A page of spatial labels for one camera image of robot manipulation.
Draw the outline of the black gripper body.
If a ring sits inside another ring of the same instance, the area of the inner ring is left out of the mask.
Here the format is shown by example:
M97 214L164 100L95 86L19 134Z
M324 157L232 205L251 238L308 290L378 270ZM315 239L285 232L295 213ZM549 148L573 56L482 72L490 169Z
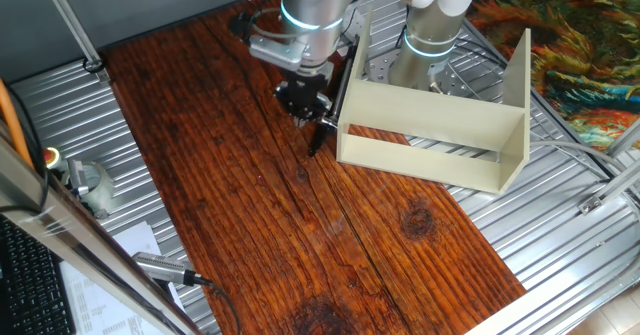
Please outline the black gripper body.
M285 69L280 72L284 80L276 86L274 96L287 113L290 106L308 108L310 105L322 104L329 108L331 100L323 91L331 81L333 67L320 67L312 72L305 71L304 68L297 72Z

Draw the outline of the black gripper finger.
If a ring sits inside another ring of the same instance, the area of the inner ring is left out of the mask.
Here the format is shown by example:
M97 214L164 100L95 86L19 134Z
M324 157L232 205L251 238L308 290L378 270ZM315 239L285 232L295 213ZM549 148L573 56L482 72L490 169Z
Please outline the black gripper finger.
M308 122L307 107L290 106L288 108L288 113L292 116L294 125L297 128L302 128L307 124Z
M306 121L311 123L321 120L328 112L329 108L325 105L310 105L306 111Z

